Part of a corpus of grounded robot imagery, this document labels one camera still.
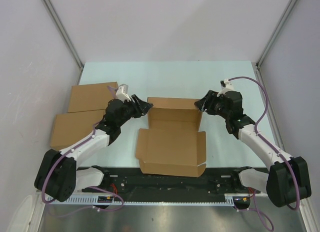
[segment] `white cable carrier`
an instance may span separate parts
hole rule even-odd
[[[98,202],[99,197],[112,197],[111,195],[71,195],[65,202],[55,200],[52,204],[77,204],[77,205],[121,205],[120,201]],[[226,195],[225,202],[124,202],[125,205],[179,205],[179,206],[234,206],[232,196]]]

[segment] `cardboard box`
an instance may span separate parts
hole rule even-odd
[[[199,177],[207,159],[206,132],[198,132],[197,99],[148,98],[149,129],[138,133],[135,157],[143,173]]]
[[[117,82],[76,85],[72,87],[68,113],[106,109],[113,99],[108,86],[118,88]]]
[[[59,151],[86,137],[102,120],[105,110],[57,114],[50,146]]]

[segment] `metal frame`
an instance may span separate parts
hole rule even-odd
[[[40,222],[42,219],[42,214],[44,212],[45,204],[42,202],[41,195],[36,193],[36,204],[33,210],[32,218],[29,223],[28,232],[38,232],[40,227]]]
[[[68,49],[71,52],[72,57],[74,58],[76,64],[78,65],[80,71],[82,72],[83,68],[84,68],[84,64],[82,63],[65,27],[63,26],[51,0],[42,0],[45,8],[47,9],[50,17],[53,20],[53,23],[56,25],[56,28],[58,29],[62,39],[64,40],[66,46],[68,47]]]
[[[79,78],[78,78],[78,81],[76,82],[77,85],[79,85],[79,83],[80,83],[82,74],[83,74],[83,69],[81,70],[80,75],[79,75]]]
[[[315,210],[310,198],[306,198],[300,203],[300,212],[304,221],[305,228],[308,232],[320,231],[320,225],[315,217]]]
[[[294,7],[296,6],[298,0],[290,0],[287,7],[285,8],[278,24],[275,27],[275,30],[273,31],[269,41],[266,44],[266,47],[264,48],[260,58],[257,61],[257,67],[260,68],[262,63],[264,62],[268,52],[270,51],[272,45],[275,43],[280,31],[282,30],[282,28],[284,27],[286,21],[288,20],[292,10],[294,9]]]

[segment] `wire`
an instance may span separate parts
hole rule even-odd
[[[116,194],[118,194],[118,189],[117,189],[117,187],[115,186],[115,184],[114,183],[112,183],[112,184],[110,184],[110,186],[113,188],[113,192],[114,193],[116,193]]]
[[[298,210],[299,207],[300,207],[300,193],[299,193],[299,186],[298,186],[298,182],[297,182],[297,178],[295,176],[295,173],[293,171],[293,169],[291,168],[289,162],[286,160],[286,158],[278,151],[278,149],[272,144],[270,143],[265,137],[263,137],[259,131],[258,131],[258,124],[261,122],[261,120],[264,118],[264,116],[266,115],[267,111],[268,111],[268,107],[269,107],[269,97],[268,97],[268,94],[267,94],[267,91],[266,89],[262,86],[261,83],[259,83],[257,80],[255,79],[252,79],[250,77],[244,77],[244,76],[241,76],[241,77],[234,77],[234,78],[231,78],[229,79],[229,81],[232,81],[232,80],[236,80],[236,79],[248,79],[248,80],[251,80],[253,81],[254,83],[256,83],[263,91],[264,93],[264,96],[265,96],[265,108],[264,108],[264,112],[263,114],[261,115],[261,117],[258,119],[258,121],[256,122],[255,126],[254,126],[254,131],[256,133],[256,135],[261,138],[270,148],[273,149],[273,151],[277,154],[277,156],[279,156],[283,161],[284,163],[286,164],[286,166],[288,167],[289,169],[289,172],[291,174],[291,177],[292,177],[292,180],[293,180],[293,184],[294,184],[294,188],[295,188],[295,194],[296,194],[296,204],[295,204],[295,207],[292,207],[291,205],[287,205],[290,209],[292,210]]]
[[[274,227],[274,224],[272,223],[271,219],[265,214],[263,213],[261,210],[258,209],[258,206],[257,206],[257,201],[256,201],[256,190],[253,192],[253,202],[254,202],[254,206],[255,208],[247,208],[247,209],[238,209],[236,206],[234,206],[234,208],[237,210],[237,212],[244,212],[244,211],[255,211],[257,212],[258,216],[259,216],[259,219],[261,220],[262,224],[264,225],[264,227],[270,231],[270,232],[273,232],[275,230],[275,227]],[[268,225],[266,224],[264,218],[265,217],[270,225],[271,225],[271,228],[268,227]]]
[[[92,135],[91,135],[89,138],[87,138],[86,140],[82,141],[81,143],[75,145],[73,148],[69,149],[69,150],[68,150],[66,153],[64,153],[59,159],[57,159],[57,161],[53,164],[53,166],[52,166],[51,169],[49,170],[49,173],[47,174],[47,176],[46,176],[46,178],[45,178],[45,180],[44,180],[44,183],[43,183],[43,187],[42,187],[42,191],[41,191],[41,198],[42,198],[43,203],[45,203],[45,204],[50,204],[50,203],[52,203],[53,201],[55,201],[54,198],[51,199],[51,200],[46,200],[45,190],[46,190],[46,188],[47,188],[48,181],[49,181],[51,175],[53,174],[54,170],[56,169],[56,167],[59,165],[59,163],[60,163],[68,154],[74,152],[77,148],[79,148],[80,146],[84,145],[85,143],[87,143],[87,142],[89,142],[91,139],[93,139],[93,136],[96,134],[96,125],[97,125],[97,124],[98,124],[98,123],[95,123],[95,124],[93,125]],[[121,200],[121,206],[118,207],[118,208],[114,208],[114,209],[102,209],[102,208],[99,208],[98,211],[100,211],[100,210],[102,210],[102,211],[116,211],[116,210],[118,210],[118,209],[121,209],[121,208],[124,206],[124,204],[125,204],[125,202],[124,202],[124,200],[122,199],[122,197],[119,196],[119,195],[117,195],[118,191],[117,191],[117,188],[116,188],[115,185],[114,185],[114,188],[115,188],[115,190],[116,190],[116,193],[113,193],[113,192],[110,192],[110,191],[107,191],[107,190],[104,190],[104,189],[101,189],[101,188],[98,188],[98,187],[94,187],[94,186],[91,186],[91,187],[89,187],[89,188],[92,188],[92,189],[95,189],[95,190],[99,190],[99,191],[102,191],[102,192],[105,192],[105,193],[110,193],[110,194],[112,194],[113,196],[118,197],[118,198]],[[61,216],[58,216],[58,217],[65,217],[65,216],[74,214],[74,213],[76,213],[76,212],[78,212],[78,211],[80,211],[80,210],[83,210],[83,209],[86,209],[86,208],[89,208],[89,207],[91,207],[91,206],[82,207],[82,208],[77,209],[77,210],[75,210],[75,211],[73,211],[73,212],[71,212],[71,213],[68,213],[68,214],[65,214],[65,215],[61,215]]]
[[[104,190],[104,189],[101,189],[101,188],[98,188],[98,187],[94,187],[94,186],[91,186],[91,187],[89,187],[89,188],[92,188],[92,189],[95,189],[95,190],[99,190],[99,191],[105,192],[105,193],[110,193],[110,194],[113,195],[113,197],[118,197],[118,198],[120,199],[120,201],[121,201],[121,205],[120,205],[119,207],[117,207],[117,208],[112,208],[112,209],[99,208],[99,207],[96,207],[96,206],[94,206],[94,205],[92,205],[92,206],[89,205],[89,206],[81,207],[81,208],[79,208],[79,209],[77,209],[77,210],[75,210],[75,211],[72,211],[72,212],[70,212],[70,213],[63,214],[63,215],[54,215],[54,214],[51,214],[50,211],[49,211],[48,213],[49,213],[51,216],[56,217],[56,218],[64,218],[64,217],[67,217],[67,216],[69,216],[69,215],[75,214],[75,213],[77,213],[77,212],[79,212],[79,211],[81,211],[81,210],[88,209],[88,208],[94,208],[94,209],[96,209],[98,212],[99,212],[100,210],[110,212],[110,211],[117,211],[117,210],[121,209],[121,208],[125,205],[125,201],[124,201],[124,199],[123,199],[120,195],[117,195],[117,194],[112,193],[112,192],[110,192],[110,191],[107,191],[107,190]]]
[[[250,187],[248,187],[248,190],[249,190],[249,193],[251,194],[250,198],[252,198],[254,196],[254,190]]]

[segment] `open cardboard box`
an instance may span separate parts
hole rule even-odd
[[[143,173],[199,177],[207,159],[206,132],[198,132],[197,99],[148,98],[149,129],[138,133],[135,157]]]

